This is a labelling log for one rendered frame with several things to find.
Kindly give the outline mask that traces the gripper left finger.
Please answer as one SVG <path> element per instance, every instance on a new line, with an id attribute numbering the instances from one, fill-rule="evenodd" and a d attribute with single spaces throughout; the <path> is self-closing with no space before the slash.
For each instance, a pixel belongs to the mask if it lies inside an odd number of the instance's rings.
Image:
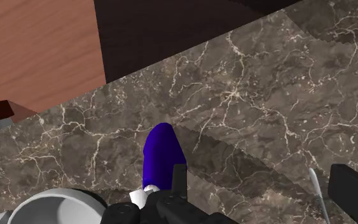
<path id="1" fill-rule="evenodd" d="M 110 205 L 100 224 L 238 224 L 222 213 L 207 214 L 188 202 L 185 164 L 174 166 L 170 190 L 150 185 L 131 192 L 130 199 Z"/>

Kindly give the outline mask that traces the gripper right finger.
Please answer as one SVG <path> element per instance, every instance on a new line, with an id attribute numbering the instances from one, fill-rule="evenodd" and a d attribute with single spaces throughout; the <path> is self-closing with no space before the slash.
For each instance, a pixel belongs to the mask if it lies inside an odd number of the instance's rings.
<path id="1" fill-rule="evenodd" d="M 358 172 L 346 164 L 332 164 L 329 198 L 358 224 Z"/>

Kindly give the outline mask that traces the grey metal utensil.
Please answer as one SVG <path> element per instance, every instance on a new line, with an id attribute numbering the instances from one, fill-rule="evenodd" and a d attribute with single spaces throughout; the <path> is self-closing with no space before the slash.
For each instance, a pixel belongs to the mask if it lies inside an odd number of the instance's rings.
<path id="1" fill-rule="evenodd" d="M 310 179 L 311 179 L 312 184 L 313 184 L 313 188 L 314 188 L 314 190 L 316 192 L 316 195 L 318 196 L 318 199 L 319 199 L 319 202 L 320 202 L 323 217 L 324 217 L 324 219 L 325 219 L 327 224 L 331 224 L 331 222 L 329 220 L 327 210 L 326 210 L 326 205 L 324 203 L 324 199 L 323 199 L 323 196 L 322 196 L 322 191 L 320 189 L 320 184 L 319 184 L 319 180 L 317 178 L 317 175 L 316 175 L 315 171 L 311 167 L 308 169 L 308 171 L 309 171 Z"/>

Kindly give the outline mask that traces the blue bottle with white cap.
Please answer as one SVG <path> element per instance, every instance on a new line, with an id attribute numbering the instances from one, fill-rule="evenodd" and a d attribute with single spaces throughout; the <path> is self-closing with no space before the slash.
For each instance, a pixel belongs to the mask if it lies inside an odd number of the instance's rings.
<path id="1" fill-rule="evenodd" d="M 159 123 L 148 134 L 143 148 L 142 188 L 129 193 L 133 204 L 142 209 L 151 193 L 172 189 L 174 166 L 186 159 L 173 126 Z"/>

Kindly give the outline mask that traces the grey bowl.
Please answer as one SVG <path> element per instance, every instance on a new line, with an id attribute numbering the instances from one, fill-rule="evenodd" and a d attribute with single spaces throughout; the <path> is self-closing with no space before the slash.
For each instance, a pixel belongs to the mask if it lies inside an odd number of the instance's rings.
<path id="1" fill-rule="evenodd" d="M 54 188 L 22 202 L 7 224 L 100 224 L 106 208 L 103 201 L 84 190 Z"/>

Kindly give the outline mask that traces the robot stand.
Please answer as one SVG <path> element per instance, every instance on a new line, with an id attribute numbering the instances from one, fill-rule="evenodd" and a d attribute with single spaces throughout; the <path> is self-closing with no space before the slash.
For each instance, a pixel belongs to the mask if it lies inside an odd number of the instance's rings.
<path id="1" fill-rule="evenodd" d="M 108 83 L 300 0 L 93 0 Z"/>

